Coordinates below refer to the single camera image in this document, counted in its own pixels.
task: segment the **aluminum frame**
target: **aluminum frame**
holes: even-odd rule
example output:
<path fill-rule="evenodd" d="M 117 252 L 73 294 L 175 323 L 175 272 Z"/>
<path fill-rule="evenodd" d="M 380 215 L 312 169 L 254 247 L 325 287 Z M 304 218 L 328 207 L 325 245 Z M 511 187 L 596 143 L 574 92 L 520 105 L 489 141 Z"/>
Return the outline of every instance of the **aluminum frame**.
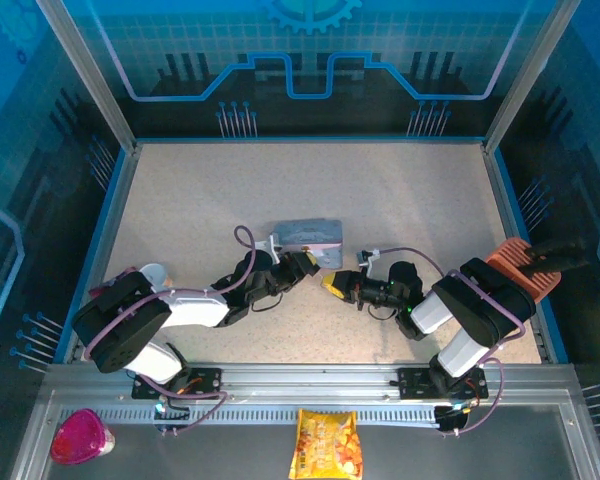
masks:
<path fill-rule="evenodd" d="M 485 148 L 493 154 L 518 114 L 531 88 L 566 30 L 581 0 L 561 0 L 549 13 L 536 41 L 498 109 L 487 135 Z"/>
<path fill-rule="evenodd" d="M 118 143 L 126 153 L 133 153 L 137 142 L 131 127 L 64 3 L 62 0 L 36 0 L 36 3 Z"/>
<path fill-rule="evenodd" d="M 411 365 L 279 365 L 213 364 L 223 369 L 223 389 L 229 393 L 227 405 L 248 408 L 253 405 L 435 405 L 445 402 L 400 400 L 396 369 Z M 600 479 L 600 444 L 581 394 L 575 371 L 570 365 L 506 365 L 505 388 L 500 405 L 554 406 L 564 425 L 575 470 L 583 480 Z M 485 368 L 491 398 L 499 388 L 499 369 Z M 58 427 L 61 412 L 73 408 L 137 407 L 151 401 L 130 397 L 132 380 L 124 373 L 102 375 L 93 364 L 53 365 L 45 376 L 11 480 L 45 478 L 49 468 L 48 451 Z M 213 401 L 200 401 L 212 404 Z"/>

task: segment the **yellow chip bag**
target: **yellow chip bag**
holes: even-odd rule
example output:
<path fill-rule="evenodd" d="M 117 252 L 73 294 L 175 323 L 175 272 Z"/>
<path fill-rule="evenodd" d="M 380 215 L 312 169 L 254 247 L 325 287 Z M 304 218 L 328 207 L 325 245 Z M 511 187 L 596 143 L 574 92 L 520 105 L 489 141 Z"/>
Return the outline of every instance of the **yellow chip bag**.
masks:
<path fill-rule="evenodd" d="M 302 478 L 362 478 L 355 412 L 315 413 L 300 409 L 289 479 Z"/>

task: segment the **beige table surface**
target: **beige table surface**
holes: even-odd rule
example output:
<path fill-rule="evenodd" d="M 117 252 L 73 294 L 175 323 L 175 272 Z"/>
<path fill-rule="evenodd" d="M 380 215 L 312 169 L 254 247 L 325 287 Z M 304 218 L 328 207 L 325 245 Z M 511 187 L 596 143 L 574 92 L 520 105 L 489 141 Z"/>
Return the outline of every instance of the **beige table surface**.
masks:
<path fill-rule="evenodd" d="M 412 246 L 447 271 L 488 255 L 505 238 L 478 145 L 147 144 L 107 277 L 159 262 L 177 286 L 203 288 L 243 258 L 235 225 L 249 226 L 258 240 L 277 221 L 320 217 L 342 221 L 345 268 L 352 269 L 363 248 Z M 374 276 L 386 278 L 391 263 L 403 259 L 416 264 L 425 291 L 437 280 L 429 265 L 401 253 L 374 263 Z M 457 329 L 452 321 L 409 341 L 393 320 L 358 312 L 316 276 L 274 310 L 231 327 L 176 327 L 163 336 L 191 361 L 393 363 L 428 362 Z M 531 334 L 499 357 L 540 361 Z"/>

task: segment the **enclosure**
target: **enclosure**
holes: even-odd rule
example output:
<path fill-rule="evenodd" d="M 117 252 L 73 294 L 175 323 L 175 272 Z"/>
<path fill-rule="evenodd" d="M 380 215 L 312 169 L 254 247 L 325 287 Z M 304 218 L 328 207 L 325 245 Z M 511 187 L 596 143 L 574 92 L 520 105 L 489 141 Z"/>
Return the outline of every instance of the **enclosure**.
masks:
<path fill-rule="evenodd" d="M 457 322 L 409 341 L 324 269 L 228 328 L 162 332 L 230 394 L 180 438 L 81 359 L 103 281 L 159 262 L 203 288 L 244 256 L 236 225 L 314 218 L 342 221 L 345 269 L 408 246 L 448 272 L 509 237 L 580 237 L 587 264 L 498 352 L 501 406 L 459 439 L 406 427 L 439 402 L 389 385 Z M 405 253 L 374 276 L 397 260 L 439 278 Z M 600 478 L 600 0 L 0 2 L 0 478 L 284 478 L 298 407 L 358 412 L 368 478 Z M 118 445 L 58 466 L 80 408 Z"/>

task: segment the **blue wall panel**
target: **blue wall panel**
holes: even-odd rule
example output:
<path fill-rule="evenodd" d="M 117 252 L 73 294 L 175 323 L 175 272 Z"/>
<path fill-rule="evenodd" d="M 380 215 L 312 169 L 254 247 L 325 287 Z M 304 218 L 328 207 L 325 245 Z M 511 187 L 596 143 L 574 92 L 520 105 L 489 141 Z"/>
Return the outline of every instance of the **blue wall panel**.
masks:
<path fill-rule="evenodd" d="M 600 364 L 600 0 L 582 1 L 502 151 L 519 195 L 538 185 L 520 202 L 531 239 L 587 243 L 590 265 L 550 298 L 570 359 Z"/>
<path fill-rule="evenodd" d="M 249 136 L 236 121 L 246 111 L 229 111 L 225 121 L 220 104 L 231 101 L 255 109 L 259 135 L 476 136 L 486 132 L 553 4 L 68 7 L 138 136 Z"/>

